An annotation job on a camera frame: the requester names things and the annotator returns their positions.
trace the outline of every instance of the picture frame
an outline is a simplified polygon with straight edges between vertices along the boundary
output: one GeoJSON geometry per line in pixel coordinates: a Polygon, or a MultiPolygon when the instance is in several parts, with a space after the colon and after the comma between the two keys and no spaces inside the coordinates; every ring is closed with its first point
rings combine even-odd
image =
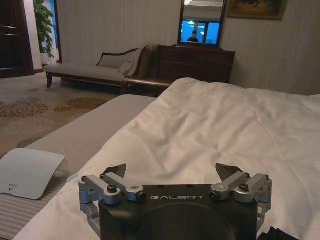
{"type": "Polygon", "coordinates": [[[282,20],[287,0],[230,0],[228,18],[282,20]]]}

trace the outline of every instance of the mirror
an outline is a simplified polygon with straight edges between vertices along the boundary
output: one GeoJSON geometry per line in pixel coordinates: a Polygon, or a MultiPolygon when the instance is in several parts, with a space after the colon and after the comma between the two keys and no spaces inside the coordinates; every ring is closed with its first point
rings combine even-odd
{"type": "Polygon", "coordinates": [[[178,45],[219,47],[226,0],[182,0],[178,45]]]}

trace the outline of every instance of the dark wooden door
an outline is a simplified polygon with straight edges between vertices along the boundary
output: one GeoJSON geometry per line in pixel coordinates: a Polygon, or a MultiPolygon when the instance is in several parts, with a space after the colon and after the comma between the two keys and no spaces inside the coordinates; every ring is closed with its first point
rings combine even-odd
{"type": "Polygon", "coordinates": [[[0,0],[0,79],[34,74],[23,0],[0,0]]]}

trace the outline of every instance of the patterned carpet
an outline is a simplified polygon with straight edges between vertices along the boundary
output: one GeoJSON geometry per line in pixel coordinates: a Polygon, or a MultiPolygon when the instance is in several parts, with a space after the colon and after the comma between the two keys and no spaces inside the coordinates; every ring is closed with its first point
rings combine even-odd
{"type": "Polygon", "coordinates": [[[119,95],[115,87],[61,82],[44,73],[0,79],[0,159],[119,95]]]}

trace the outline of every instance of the bed sheet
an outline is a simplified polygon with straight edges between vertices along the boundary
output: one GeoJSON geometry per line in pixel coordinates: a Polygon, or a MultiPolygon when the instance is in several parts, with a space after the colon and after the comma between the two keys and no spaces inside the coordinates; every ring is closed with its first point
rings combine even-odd
{"type": "Polygon", "coordinates": [[[260,232],[275,227],[320,239],[320,95],[243,89],[177,80],[114,135],[16,236],[99,239],[79,209],[78,180],[127,163],[138,184],[214,184],[216,163],[268,174],[272,209],[260,232]]]}

